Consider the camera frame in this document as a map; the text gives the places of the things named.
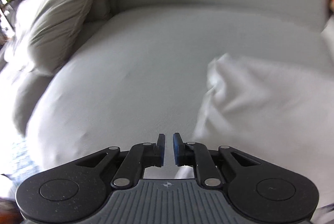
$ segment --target circular cap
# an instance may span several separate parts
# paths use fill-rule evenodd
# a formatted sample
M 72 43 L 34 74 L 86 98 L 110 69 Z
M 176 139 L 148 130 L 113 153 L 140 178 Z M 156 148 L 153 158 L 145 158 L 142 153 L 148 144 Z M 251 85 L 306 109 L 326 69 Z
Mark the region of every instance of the circular cap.
M 118 178 L 114 180 L 114 185 L 116 186 L 127 186 L 130 183 L 130 180 L 127 178 Z
M 43 198 L 50 201 L 64 201 L 72 198 L 79 190 L 76 182 L 56 179 L 44 183 L 39 189 Z
M 218 186 L 220 185 L 220 180 L 216 178 L 209 178 L 204 181 L 207 186 Z
M 283 201 L 291 198 L 295 192 L 295 187 L 282 179 L 266 179 L 256 186 L 258 193 L 272 201 Z

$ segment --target cloth fold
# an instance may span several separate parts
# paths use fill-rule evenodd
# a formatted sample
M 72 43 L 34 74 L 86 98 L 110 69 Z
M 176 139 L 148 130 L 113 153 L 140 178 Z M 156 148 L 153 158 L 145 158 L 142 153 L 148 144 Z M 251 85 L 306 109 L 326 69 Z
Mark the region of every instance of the cloth fold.
M 208 66 L 192 141 L 229 145 L 311 179 L 334 202 L 334 80 L 296 65 L 228 54 Z M 192 175 L 180 169 L 178 177 Z

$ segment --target sofa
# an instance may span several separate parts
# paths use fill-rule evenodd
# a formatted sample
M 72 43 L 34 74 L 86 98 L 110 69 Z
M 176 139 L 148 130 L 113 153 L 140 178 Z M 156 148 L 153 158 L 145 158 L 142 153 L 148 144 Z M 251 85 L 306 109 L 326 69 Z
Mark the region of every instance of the sofa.
M 40 57 L 50 45 L 46 51 L 26 45 L 4 51 L 9 58 L 2 59 L 0 82 L 8 84 L 6 100 L 14 108 L 1 113 L 2 123 L 6 133 L 26 136 L 43 170 L 109 146 L 128 150 L 164 133 L 165 166 L 148 168 L 145 176 L 174 178 L 172 134 L 191 141 L 208 63 L 224 53 L 334 76 L 321 36 L 327 0 L 105 1 L 90 1 L 60 64 L 44 65 L 58 61 L 57 48 L 48 59 Z M 26 58 L 27 52 L 33 55 Z M 34 62 L 18 66 L 27 59 Z

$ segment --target white sheet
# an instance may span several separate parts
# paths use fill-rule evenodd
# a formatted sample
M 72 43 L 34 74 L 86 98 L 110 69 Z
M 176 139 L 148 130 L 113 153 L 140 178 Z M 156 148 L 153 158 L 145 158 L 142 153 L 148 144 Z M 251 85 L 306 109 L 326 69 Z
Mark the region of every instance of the white sheet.
M 334 202 L 334 79 L 228 54 L 208 67 L 194 141 L 229 145 L 311 179 Z M 190 170 L 182 169 L 178 177 Z

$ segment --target metal rivet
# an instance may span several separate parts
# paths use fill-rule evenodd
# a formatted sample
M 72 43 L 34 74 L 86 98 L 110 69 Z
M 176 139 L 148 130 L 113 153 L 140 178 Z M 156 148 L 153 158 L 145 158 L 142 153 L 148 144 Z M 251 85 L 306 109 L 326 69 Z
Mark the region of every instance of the metal rivet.
M 207 186 L 218 186 L 220 185 L 220 180 L 216 178 L 209 178 L 204 181 Z
M 118 178 L 114 180 L 114 185 L 116 186 L 127 186 L 130 183 L 130 180 L 127 178 Z

